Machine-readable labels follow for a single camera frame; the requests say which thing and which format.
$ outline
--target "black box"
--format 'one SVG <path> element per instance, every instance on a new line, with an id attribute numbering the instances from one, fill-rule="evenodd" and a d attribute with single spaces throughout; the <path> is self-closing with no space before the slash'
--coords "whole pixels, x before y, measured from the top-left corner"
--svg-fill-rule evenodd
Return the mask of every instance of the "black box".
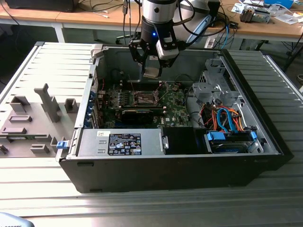
<path id="1" fill-rule="evenodd" d="M 220 1 L 219 0 L 209 0 L 208 7 L 209 7 L 209 15 L 212 16 L 212 20 L 214 20 L 218 14 L 218 10 L 220 7 Z"/>
<path id="2" fill-rule="evenodd" d="M 5 0 L 11 9 L 46 9 L 73 12 L 79 0 Z"/>

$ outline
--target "green circuit board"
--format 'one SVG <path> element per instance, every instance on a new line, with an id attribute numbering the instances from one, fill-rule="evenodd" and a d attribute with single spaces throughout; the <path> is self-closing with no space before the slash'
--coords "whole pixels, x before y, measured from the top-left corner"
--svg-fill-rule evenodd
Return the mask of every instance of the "green circuit board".
<path id="1" fill-rule="evenodd" d="M 159 89 L 154 97 L 155 103 L 152 103 L 151 97 L 154 91 L 123 91 L 115 86 L 106 90 L 106 105 L 101 108 L 104 128 L 159 128 L 159 127 L 189 127 L 186 109 L 184 107 L 184 94 L 182 89 L 176 89 L 176 84 L 165 84 Z M 146 96 L 146 99 L 135 101 L 137 96 Z M 145 107 L 144 110 L 152 111 L 153 121 L 151 124 L 144 125 L 125 125 L 122 123 L 120 114 L 127 108 L 140 110 L 140 106 L 152 106 L 151 109 Z"/>

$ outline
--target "gray plastic part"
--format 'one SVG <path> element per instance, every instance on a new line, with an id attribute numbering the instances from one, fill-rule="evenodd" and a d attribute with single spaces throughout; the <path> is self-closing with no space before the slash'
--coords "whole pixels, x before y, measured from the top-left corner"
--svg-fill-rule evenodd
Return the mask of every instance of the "gray plastic part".
<path id="1" fill-rule="evenodd" d="M 79 110 L 76 99 L 74 98 L 67 98 L 65 100 L 64 106 L 67 113 L 77 113 Z"/>
<path id="2" fill-rule="evenodd" d="M 2 144 L 0 144 L 0 151 L 3 153 L 3 154 L 6 154 L 8 152 L 8 149 L 3 146 Z"/>
<path id="3" fill-rule="evenodd" d="M 30 150 L 34 154 L 49 153 L 49 149 L 45 144 L 32 144 Z"/>
<path id="4" fill-rule="evenodd" d="M 51 147 L 53 148 L 53 150 L 56 154 L 58 152 L 57 143 L 58 143 L 58 141 L 57 141 L 56 137 L 53 137 L 52 141 L 51 141 Z"/>
<path id="5" fill-rule="evenodd" d="M 47 84 L 44 84 L 43 88 L 34 88 L 34 91 L 38 95 L 40 95 L 40 98 L 44 104 L 44 108 L 47 111 L 49 117 L 51 118 L 51 121 L 58 122 L 60 120 L 60 117 L 57 114 L 57 108 L 54 107 L 53 101 L 52 101 L 51 97 L 49 96 L 47 90 L 48 90 Z"/>
<path id="6" fill-rule="evenodd" d="M 34 224 L 12 214 L 0 212 L 1 226 L 35 227 Z"/>
<path id="7" fill-rule="evenodd" d="M 32 121 L 32 118 L 30 115 L 13 115 L 13 116 L 10 116 L 9 118 L 9 121 L 11 123 L 14 123 L 14 122 L 31 122 Z"/>
<path id="8" fill-rule="evenodd" d="M 10 106 L 13 108 L 16 114 L 26 113 L 24 109 L 25 105 L 30 105 L 25 96 L 15 96 L 10 102 Z"/>
<path id="9" fill-rule="evenodd" d="M 60 107 L 59 107 L 59 104 L 57 103 L 57 100 L 56 100 L 55 96 L 51 96 L 51 99 L 52 99 L 53 107 L 55 108 L 55 110 L 59 111 Z M 43 103 L 41 103 L 41 106 L 42 106 L 42 109 L 44 110 L 44 112 L 47 112 Z"/>
<path id="10" fill-rule="evenodd" d="M 43 46 L 45 42 L 38 41 L 35 43 L 35 46 Z"/>
<path id="11" fill-rule="evenodd" d="M 46 136 L 35 136 L 35 140 L 38 142 L 50 142 L 52 141 L 52 137 L 50 134 L 47 134 Z"/>
<path id="12" fill-rule="evenodd" d="M 7 134 L 26 134 L 27 130 L 25 128 L 4 128 L 2 133 Z"/>
<path id="13" fill-rule="evenodd" d="M 11 143 L 7 136 L 0 136 L 0 143 Z"/>

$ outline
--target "power supply label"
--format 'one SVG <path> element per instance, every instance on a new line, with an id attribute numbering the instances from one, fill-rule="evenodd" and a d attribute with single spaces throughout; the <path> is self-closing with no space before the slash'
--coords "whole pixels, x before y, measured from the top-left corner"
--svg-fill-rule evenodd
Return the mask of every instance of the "power supply label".
<path id="1" fill-rule="evenodd" d="M 141 155 L 141 134 L 110 134 L 109 155 Z"/>

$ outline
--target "desk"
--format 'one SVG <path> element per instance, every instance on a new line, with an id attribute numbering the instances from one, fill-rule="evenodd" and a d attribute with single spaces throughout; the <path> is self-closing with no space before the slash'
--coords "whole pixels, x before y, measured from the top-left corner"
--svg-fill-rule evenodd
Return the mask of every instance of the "desk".
<path id="1" fill-rule="evenodd" d="M 6 2 L 4 0 L 2 1 L 7 11 L 18 21 L 19 24 L 53 27 L 56 31 L 59 42 L 65 42 L 62 32 L 63 28 L 122 31 L 123 14 L 120 7 L 110 9 L 108 11 L 109 18 L 104 18 L 95 13 L 86 12 L 81 9 L 76 9 L 74 13 L 30 9 L 10 9 Z M 225 9 L 226 15 L 228 17 L 232 17 L 232 21 L 239 23 L 239 28 L 235 38 L 296 42 L 303 31 L 301 24 L 296 23 L 293 25 L 288 25 L 287 23 L 283 23 L 273 17 L 268 24 L 242 23 L 240 22 L 239 14 L 235 15 L 235 13 L 227 10 L 227 8 L 230 10 L 232 8 L 231 6 L 235 2 L 237 2 L 237 0 L 223 0 L 223 8 Z M 294 5 L 292 10 L 303 10 L 303 6 Z M 138 7 L 135 3 L 132 3 L 132 31 L 134 31 L 137 23 Z M 1 7 L 0 24 L 15 24 L 11 17 Z M 126 17 L 125 29 L 129 30 L 128 27 L 128 17 Z M 219 28 L 220 26 L 209 28 L 207 32 L 212 33 Z"/>

